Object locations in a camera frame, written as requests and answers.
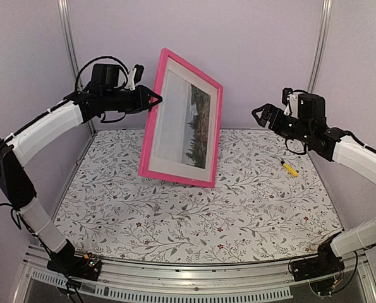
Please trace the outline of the pink picture frame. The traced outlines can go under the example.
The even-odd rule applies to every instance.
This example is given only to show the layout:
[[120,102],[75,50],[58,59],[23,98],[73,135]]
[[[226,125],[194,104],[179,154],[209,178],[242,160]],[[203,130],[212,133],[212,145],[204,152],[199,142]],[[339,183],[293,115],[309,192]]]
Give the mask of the pink picture frame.
[[198,187],[214,187],[223,87],[170,49],[161,50],[138,173]]

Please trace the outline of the yellow handled screwdriver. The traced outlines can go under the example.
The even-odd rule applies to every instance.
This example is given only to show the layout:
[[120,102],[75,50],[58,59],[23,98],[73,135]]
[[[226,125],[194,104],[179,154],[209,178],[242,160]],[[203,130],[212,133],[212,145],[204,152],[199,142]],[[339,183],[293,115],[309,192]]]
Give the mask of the yellow handled screwdriver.
[[281,165],[287,170],[288,173],[290,173],[293,177],[298,176],[298,171],[292,168],[288,163],[286,163],[284,160],[281,160]]

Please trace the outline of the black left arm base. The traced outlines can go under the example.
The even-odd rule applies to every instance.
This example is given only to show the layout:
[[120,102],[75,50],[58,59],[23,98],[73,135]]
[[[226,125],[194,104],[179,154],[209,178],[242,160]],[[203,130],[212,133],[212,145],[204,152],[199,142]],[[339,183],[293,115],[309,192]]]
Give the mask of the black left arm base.
[[101,257],[91,252],[82,256],[73,252],[52,252],[47,263],[48,270],[95,282],[99,279],[101,268]]

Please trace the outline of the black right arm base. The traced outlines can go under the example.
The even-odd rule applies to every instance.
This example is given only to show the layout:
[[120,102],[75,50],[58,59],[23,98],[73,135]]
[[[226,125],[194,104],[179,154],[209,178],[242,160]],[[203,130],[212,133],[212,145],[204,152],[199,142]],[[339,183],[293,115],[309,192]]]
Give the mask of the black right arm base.
[[296,282],[314,279],[310,288],[319,296],[332,295],[343,279],[344,269],[342,257],[337,257],[327,243],[318,247],[316,256],[299,258],[288,264],[288,270]]

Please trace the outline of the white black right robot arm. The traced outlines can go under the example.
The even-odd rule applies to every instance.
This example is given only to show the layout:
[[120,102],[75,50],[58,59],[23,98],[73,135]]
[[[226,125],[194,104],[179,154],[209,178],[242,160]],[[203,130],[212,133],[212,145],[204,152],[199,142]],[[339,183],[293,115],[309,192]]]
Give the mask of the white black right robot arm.
[[329,237],[318,247],[318,257],[312,262],[317,275],[326,275],[336,266],[337,258],[376,246],[376,150],[363,143],[349,130],[329,127],[325,114],[325,99],[303,90],[285,88],[281,109],[265,104],[252,110],[257,124],[286,141],[297,140],[304,152],[314,152],[331,164],[338,164],[356,173],[344,181],[344,175],[334,177],[329,189],[334,190],[340,217],[351,203],[359,207],[346,220],[347,231]]

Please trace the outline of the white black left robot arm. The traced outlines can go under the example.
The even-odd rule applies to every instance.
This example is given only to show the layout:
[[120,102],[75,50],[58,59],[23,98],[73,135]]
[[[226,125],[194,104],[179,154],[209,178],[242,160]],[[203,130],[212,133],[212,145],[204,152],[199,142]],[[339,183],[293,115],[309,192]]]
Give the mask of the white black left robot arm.
[[143,66],[128,71],[122,64],[95,64],[87,86],[65,96],[22,128],[0,138],[0,190],[17,220],[35,236],[66,274],[80,265],[75,248],[53,223],[37,197],[25,167],[38,152],[62,134],[107,112],[137,114],[162,102],[162,97],[139,85]]

